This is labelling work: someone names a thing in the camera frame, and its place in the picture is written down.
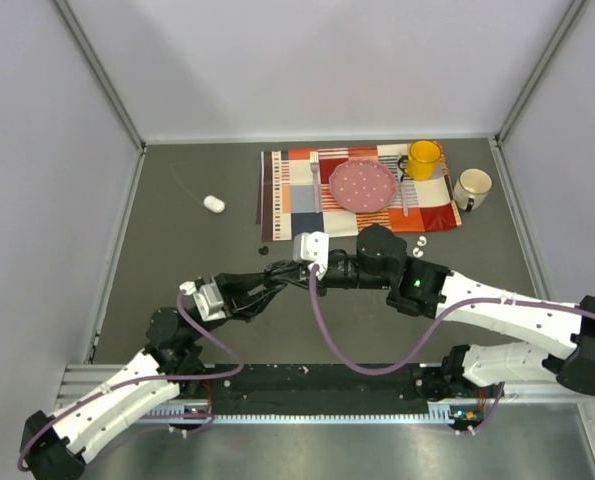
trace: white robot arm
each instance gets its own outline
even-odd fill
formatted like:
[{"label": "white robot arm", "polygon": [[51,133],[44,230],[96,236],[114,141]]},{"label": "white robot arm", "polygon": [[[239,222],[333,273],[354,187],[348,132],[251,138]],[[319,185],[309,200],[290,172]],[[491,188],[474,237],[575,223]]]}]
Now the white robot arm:
[{"label": "white robot arm", "polygon": [[[595,395],[595,320],[578,313],[577,305],[546,304],[408,257],[403,239],[373,225],[358,236],[356,255],[329,253],[325,234],[302,234],[295,239],[292,261],[274,263],[260,274],[220,274],[208,282],[186,282],[181,289],[192,296],[195,307],[183,312],[179,305],[159,309],[152,316],[147,346],[119,373],[75,404],[51,415],[31,416],[20,458],[38,480],[77,478],[110,440],[147,412],[180,393],[192,396],[196,391],[193,380],[207,370],[194,343],[202,335],[187,323],[188,316],[205,331],[233,319],[250,320],[286,285],[308,288],[313,265],[318,265],[321,295],[328,288],[389,289],[388,305],[433,319],[464,304],[445,321],[521,340],[494,347],[454,347],[441,367],[441,381],[452,392],[538,380]],[[585,297],[579,307],[595,315],[595,298]],[[121,384],[127,386],[116,388]]]}]

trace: placemat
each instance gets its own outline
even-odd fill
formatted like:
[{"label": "placemat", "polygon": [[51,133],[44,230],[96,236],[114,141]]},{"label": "placemat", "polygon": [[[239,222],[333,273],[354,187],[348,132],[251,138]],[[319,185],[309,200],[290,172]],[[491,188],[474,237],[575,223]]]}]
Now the placemat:
[{"label": "placemat", "polygon": [[[426,181],[410,178],[403,168],[408,161],[407,143],[347,148],[308,148],[265,151],[261,154],[261,182],[257,223],[262,225],[262,241],[291,240],[302,232],[321,231],[331,237],[357,235],[378,223],[395,233],[449,230],[461,225],[452,197],[446,157],[440,142],[441,158]],[[310,153],[319,154],[322,212],[315,213]],[[408,214],[404,215],[401,192],[388,208],[375,213],[352,213],[340,207],[330,193],[329,178],[335,168],[352,160],[383,163],[404,182]]]}]

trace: yellow mug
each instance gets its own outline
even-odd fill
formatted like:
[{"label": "yellow mug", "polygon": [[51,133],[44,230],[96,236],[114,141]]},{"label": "yellow mug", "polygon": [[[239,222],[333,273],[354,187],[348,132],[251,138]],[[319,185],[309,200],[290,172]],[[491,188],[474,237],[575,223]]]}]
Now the yellow mug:
[{"label": "yellow mug", "polygon": [[441,157],[441,149],[428,140],[420,140],[408,148],[408,165],[406,173],[413,180],[428,180],[432,177],[437,162]]}]

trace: polka dot plate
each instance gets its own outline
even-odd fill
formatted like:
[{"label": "polka dot plate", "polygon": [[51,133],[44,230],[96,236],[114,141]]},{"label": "polka dot plate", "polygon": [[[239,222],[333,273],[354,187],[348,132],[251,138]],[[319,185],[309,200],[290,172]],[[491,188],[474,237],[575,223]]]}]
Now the polka dot plate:
[{"label": "polka dot plate", "polygon": [[330,193],[346,210],[377,212],[392,202],[397,193],[397,179],[382,163],[348,160],[330,176]]}]

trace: gray table surface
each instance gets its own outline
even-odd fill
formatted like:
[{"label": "gray table surface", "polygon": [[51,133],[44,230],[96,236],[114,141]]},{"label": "gray table surface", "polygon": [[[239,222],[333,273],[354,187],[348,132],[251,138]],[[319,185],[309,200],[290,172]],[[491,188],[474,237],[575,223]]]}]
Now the gray table surface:
[{"label": "gray table surface", "polygon": [[[290,258],[292,242],[267,244],[261,256],[261,228],[255,224],[260,152],[309,145],[401,143],[401,141],[249,143],[150,146],[139,180],[96,363],[123,363],[145,344],[151,313],[173,305],[178,285],[221,272],[261,271]],[[481,168],[493,189],[463,225],[428,233],[424,259],[447,265],[483,283],[532,294],[513,221],[486,139],[443,142],[453,180],[467,168]],[[227,206],[215,215],[201,205],[206,195]],[[403,235],[409,252],[418,234]],[[333,238],[331,248],[354,252],[355,239]],[[322,310],[334,339],[358,362],[394,362],[413,347],[430,321],[409,318],[386,306],[381,291],[330,291]],[[337,363],[313,318],[307,292],[287,288],[251,324],[231,322],[218,336],[247,363]],[[476,327],[442,325],[417,360],[440,361],[453,345],[494,345],[508,339]],[[211,345],[205,362],[230,362]]]},{"label": "gray table surface", "polygon": [[82,480],[595,480],[575,405],[504,406],[476,437],[429,425],[218,425],[134,439]]}]

